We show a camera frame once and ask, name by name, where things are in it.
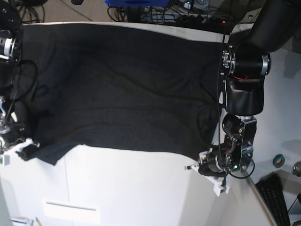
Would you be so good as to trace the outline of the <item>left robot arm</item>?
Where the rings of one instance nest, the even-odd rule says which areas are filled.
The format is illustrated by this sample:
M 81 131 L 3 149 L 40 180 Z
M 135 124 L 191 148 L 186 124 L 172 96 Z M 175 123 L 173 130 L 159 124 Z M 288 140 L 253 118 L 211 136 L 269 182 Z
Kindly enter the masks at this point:
M 267 0 L 245 31 L 230 35 L 224 46 L 218 71 L 218 109 L 226 115 L 219 119 L 224 142 L 209 145 L 201 153 L 198 172 L 224 178 L 253 164 L 256 115 L 264 107 L 264 82 L 271 70 L 271 53 L 278 51 L 301 25 L 298 0 Z

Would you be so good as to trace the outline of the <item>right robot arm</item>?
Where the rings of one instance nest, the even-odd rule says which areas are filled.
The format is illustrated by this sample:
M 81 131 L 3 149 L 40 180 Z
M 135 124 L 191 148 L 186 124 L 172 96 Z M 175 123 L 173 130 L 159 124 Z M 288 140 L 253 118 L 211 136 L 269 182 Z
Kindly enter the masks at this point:
M 16 73 L 21 75 L 22 66 L 30 63 L 38 69 L 33 61 L 23 60 L 23 35 L 21 18 L 13 0 L 0 2 L 0 153 L 19 151 L 33 145 L 34 141 L 23 135 L 24 124 L 17 122 L 12 114 L 15 103 L 29 94 L 29 90 L 17 97 L 14 90 Z

